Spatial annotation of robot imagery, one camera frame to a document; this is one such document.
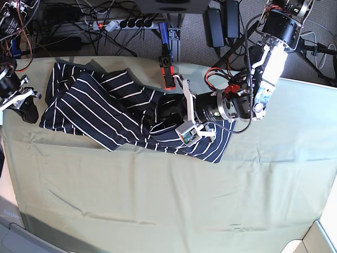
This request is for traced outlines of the black power adapter left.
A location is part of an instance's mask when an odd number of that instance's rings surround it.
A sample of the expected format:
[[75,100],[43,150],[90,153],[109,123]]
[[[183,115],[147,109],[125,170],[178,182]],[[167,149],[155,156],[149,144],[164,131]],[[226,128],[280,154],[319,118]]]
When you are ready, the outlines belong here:
[[203,14],[206,42],[208,47],[224,47],[221,12],[217,8],[208,8]]

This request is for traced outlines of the blue orange centre clamp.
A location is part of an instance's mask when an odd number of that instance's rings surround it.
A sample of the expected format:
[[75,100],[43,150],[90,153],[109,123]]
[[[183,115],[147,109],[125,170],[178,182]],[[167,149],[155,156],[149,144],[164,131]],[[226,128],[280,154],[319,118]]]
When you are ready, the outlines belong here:
[[167,27],[165,22],[158,23],[160,38],[162,42],[162,54],[159,57],[160,68],[164,77],[164,84],[166,90],[173,90],[176,88],[174,81],[174,69],[172,65],[171,49]]

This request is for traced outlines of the black power adapter right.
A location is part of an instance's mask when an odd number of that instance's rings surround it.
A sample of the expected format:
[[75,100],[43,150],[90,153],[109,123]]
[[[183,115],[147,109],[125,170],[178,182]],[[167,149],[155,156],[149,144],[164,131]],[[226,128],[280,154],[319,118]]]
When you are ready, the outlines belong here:
[[238,1],[225,1],[223,4],[224,10],[224,28],[225,37],[229,41],[229,45],[234,44],[234,40],[240,35],[239,21],[239,3]]

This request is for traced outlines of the aluminium profile post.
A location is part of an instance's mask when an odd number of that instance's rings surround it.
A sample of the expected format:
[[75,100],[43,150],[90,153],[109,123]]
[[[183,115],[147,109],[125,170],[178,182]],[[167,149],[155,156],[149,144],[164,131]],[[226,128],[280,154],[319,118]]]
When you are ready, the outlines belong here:
[[172,54],[172,61],[181,60],[181,28],[185,13],[163,13],[168,29],[168,41]]

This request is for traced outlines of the navy white striped T-shirt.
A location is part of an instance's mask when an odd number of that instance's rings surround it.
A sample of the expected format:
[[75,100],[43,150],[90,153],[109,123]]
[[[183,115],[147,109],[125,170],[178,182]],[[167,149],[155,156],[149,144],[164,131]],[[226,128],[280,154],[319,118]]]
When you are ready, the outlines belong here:
[[159,105],[173,105],[178,96],[143,86],[127,69],[101,73],[55,63],[45,101],[41,128],[87,136],[109,151],[129,143],[219,163],[234,129],[225,120],[210,124],[216,131],[214,140],[204,137],[186,146],[176,133],[183,123],[180,115],[158,114]]

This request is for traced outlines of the black power adapter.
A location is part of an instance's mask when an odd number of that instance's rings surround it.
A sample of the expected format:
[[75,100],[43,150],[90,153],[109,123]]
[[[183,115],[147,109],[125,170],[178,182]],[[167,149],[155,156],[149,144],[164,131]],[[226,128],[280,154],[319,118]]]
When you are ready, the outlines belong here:
[[234,40],[240,35],[239,21],[239,3],[238,1],[225,1],[223,4],[224,10],[224,28],[225,37],[229,41],[229,45],[234,44]]
[[206,42],[208,47],[224,47],[221,12],[217,8],[208,8],[203,14]]

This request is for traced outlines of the black box under table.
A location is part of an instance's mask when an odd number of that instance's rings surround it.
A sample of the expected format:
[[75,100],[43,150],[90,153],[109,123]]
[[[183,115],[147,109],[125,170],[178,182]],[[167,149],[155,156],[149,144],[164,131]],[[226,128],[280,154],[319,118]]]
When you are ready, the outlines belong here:
[[142,13],[203,13],[210,0],[134,0]]

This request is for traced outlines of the blue left clamp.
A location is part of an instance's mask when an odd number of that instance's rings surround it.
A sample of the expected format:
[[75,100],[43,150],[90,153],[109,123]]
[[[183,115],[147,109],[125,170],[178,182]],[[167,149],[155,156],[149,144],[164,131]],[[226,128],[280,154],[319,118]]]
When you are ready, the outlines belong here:
[[11,40],[11,54],[15,59],[20,59],[22,51],[20,49],[21,39],[19,37]]

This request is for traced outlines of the grey power strip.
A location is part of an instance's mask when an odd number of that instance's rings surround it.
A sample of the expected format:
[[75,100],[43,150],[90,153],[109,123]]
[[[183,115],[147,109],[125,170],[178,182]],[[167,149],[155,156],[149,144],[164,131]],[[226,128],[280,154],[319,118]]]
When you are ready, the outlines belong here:
[[106,20],[89,22],[89,27],[95,31],[106,32],[121,30],[158,30],[158,21],[152,18],[132,18],[129,20]]

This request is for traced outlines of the light green table cloth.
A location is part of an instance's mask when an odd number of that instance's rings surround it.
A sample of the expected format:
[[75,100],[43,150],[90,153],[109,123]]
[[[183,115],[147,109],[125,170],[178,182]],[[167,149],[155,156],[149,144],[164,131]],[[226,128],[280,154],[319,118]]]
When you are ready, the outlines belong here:
[[336,89],[289,79],[220,163],[25,123],[1,129],[26,230],[72,252],[281,252],[336,176]]

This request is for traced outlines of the black tripod stand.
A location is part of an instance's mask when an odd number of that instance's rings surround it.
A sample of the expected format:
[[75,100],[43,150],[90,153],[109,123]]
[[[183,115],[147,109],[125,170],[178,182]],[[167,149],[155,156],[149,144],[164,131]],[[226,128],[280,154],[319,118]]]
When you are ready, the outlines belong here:
[[[213,67],[221,67],[223,64],[226,64],[230,56],[241,46],[245,44],[245,35],[243,34],[239,37],[236,42],[230,47],[230,49],[222,56],[220,59],[213,65]],[[307,64],[314,69],[318,78],[323,79],[328,86],[336,87],[336,50],[329,49],[329,46],[324,46],[320,43],[307,41],[303,38],[303,35],[300,37],[299,44],[297,49],[294,51],[298,56],[300,56]],[[318,67],[315,66],[307,57],[307,52],[311,52],[312,55],[317,56],[322,53],[325,55],[333,56],[333,67],[335,71],[335,77],[331,78],[324,75]]]

